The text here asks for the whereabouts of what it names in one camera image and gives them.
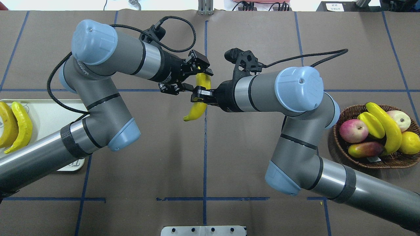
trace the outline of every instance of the white plate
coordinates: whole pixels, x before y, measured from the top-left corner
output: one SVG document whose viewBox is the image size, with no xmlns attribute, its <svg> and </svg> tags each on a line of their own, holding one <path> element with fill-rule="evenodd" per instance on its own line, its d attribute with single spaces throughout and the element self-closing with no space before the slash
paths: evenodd
<svg viewBox="0 0 420 236">
<path fill-rule="evenodd" d="M 79 113 L 71 112 L 61 107 L 51 99 L 2 99 L 1 101 L 9 106 L 16 101 L 21 103 L 26 109 L 33 125 L 32 138 L 29 144 L 60 130 L 81 116 Z M 63 99 L 60 101 L 71 108 L 86 111 L 80 99 Z M 0 124 L 1 134 L 3 134 L 2 122 Z M 3 152 L 5 149 L 0 149 L 0 158 L 5 156 Z M 58 171 L 75 171 L 80 169 L 83 163 L 84 159 L 80 159 Z"/>
</svg>

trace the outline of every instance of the pink apple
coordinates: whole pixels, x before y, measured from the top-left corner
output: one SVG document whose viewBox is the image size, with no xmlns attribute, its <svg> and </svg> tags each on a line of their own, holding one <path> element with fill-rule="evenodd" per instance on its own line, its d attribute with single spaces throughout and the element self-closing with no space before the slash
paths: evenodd
<svg viewBox="0 0 420 236">
<path fill-rule="evenodd" d="M 406 131 L 408 127 L 410 127 L 411 120 L 410 120 L 410 117 L 406 113 L 400 110 L 391 110 L 391 111 L 387 111 L 386 113 L 389 116 L 391 116 L 391 118 L 396 122 L 398 127 L 401 129 L 401 132 Z"/>
<path fill-rule="evenodd" d="M 340 136 L 349 143 L 360 143 L 369 134 L 366 124 L 358 119 L 345 121 L 340 126 Z"/>
</svg>

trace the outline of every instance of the blue joint cap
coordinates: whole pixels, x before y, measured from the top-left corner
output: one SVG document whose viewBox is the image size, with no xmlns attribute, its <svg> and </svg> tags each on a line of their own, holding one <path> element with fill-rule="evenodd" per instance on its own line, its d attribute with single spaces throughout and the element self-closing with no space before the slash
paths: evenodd
<svg viewBox="0 0 420 236">
<path fill-rule="evenodd" d="M 301 189 L 299 185 L 289 178 L 272 161 L 270 161 L 270 164 L 268 165 L 267 173 L 265 174 L 265 181 L 273 189 L 287 195 L 296 196 Z"/>
<path fill-rule="evenodd" d="M 111 57 L 117 42 L 117 31 L 112 26 L 83 20 L 73 33 L 71 52 L 74 58 L 87 65 L 99 65 Z"/>
<path fill-rule="evenodd" d="M 111 139 L 108 148 L 111 151 L 118 151 L 132 144 L 140 137 L 140 130 L 137 127 L 134 118 L 131 118 L 127 124 Z"/>
<path fill-rule="evenodd" d="M 329 125 L 327 125 L 327 127 L 325 127 L 325 129 L 329 129 L 329 128 L 333 127 L 337 123 L 337 121 L 339 120 L 339 118 L 340 118 L 340 107 L 339 107 L 338 103 L 333 99 L 333 97 L 331 97 L 331 95 L 329 95 L 328 93 L 325 93 L 325 94 L 328 95 L 334 103 L 334 117 L 333 117 L 333 120 L 331 121 L 331 123 Z"/>
<path fill-rule="evenodd" d="M 277 75 L 274 90 L 283 107 L 293 112 L 305 112 L 321 103 L 324 83 L 313 67 L 289 67 Z"/>
<path fill-rule="evenodd" d="M 69 92 L 75 93 L 77 94 L 77 92 L 75 90 L 73 90 L 68 83 L 66 82 L 66 79 L 64 78 L 64 66 L 66 65 L 66 63 L 64 63 L 61 67 L 60 67 L 60 72 L 58 73 L 58 77 L 60 79 L 60 83 L 61 85 Z"/>
</svg>

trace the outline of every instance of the robotic arm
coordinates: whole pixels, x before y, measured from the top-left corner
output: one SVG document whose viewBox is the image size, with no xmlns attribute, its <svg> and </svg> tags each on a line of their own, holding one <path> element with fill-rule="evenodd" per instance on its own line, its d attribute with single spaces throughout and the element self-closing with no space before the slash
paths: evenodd
<svg viewBox="0 0 420 236">
<path fill-rule="evenodd" d="M 216 89 L 194 88 L 183 82 L 197 73 L 212 75 L 208 60 L 194 50 L 187 59 L 163 51 L 152 40 L 163 37 L 161 23 L 142 34 L 141 40 L 91 20 L 77 26 L 73 55 L 62 66 L 60 80 L 67 90 L 79 94 L 89 116 L 0 159 L 0 199 L 104 146 L 117 151 L 139 138 L 140 131 L 111 79 L 118 71 L 158 82 L 164 93 L 192 91 L 191 102 L 226 112 L 282 112 L 286 118 L 265 176 L 271 187 L 292 196 L 301 188 L 311 190 L 405 229 L 420 230 L 419 194 L 316 155 L 323 130 L 336 123 L 340 112 L 323 91 L 317 70 L 291 67 L 260 74 L 270 65 L 259 63 L 250 51 L 232 49 L 225 58 L 235 64 L 233 79 Z"/>
</svg>

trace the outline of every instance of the wicker basket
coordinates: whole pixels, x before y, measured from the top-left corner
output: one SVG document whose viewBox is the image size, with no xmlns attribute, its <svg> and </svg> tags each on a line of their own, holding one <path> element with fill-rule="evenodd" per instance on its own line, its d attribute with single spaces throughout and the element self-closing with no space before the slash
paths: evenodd
<svg viewBox="0 0 420 236">
<path fill-rule="evenodd" d="M 396 107 L 388 106 L 388 105 L 379 105 L 384 111 L 391 111 L 391 110 L 401 110 Z M 338 147 L 339 151 L 343 155 L 344 158 L 349 160 L 350 162 L 354 163 L 357 166 L 361 166 L 368 169 L 398 169 L 398 168 L 407 168 L 411 167 L 420 160 L 420 153 L 408 155 L 403 154 L 399 151 L 394 152 L 392 154 L 382 156 L 380 157 L 381 161 L 379 162 L 372 162 L 370 163 L 366 158 L 352 158 L 347 150 L 351 143 L 348 143 L 344 141 L 340 134 L 339 129 L 343 122 L 350 120 L 350 119 L 356 119 L 357 116 L 363 112 L 367 111 L 365 105 L 354 105 L 351 107 L 348 107 L 344 109 L 340 113 L 340 118 L 337 121 L 337 123 L 333 127 L 333 135 L 331 136 L 334 140 L 334 143 Z M 415 120 L 413 120 L 411 117 L 411 125 L 407 129 L 407 131 L 411 131 L 413 133 L 416 133 L 417 135 L 420 134 L 420 128 L 419 125 L 416 123 Z M 375 140 L 379 141 L 382 144 L 385 144 L 386 139 L 381 140 Z"/>
</svg>

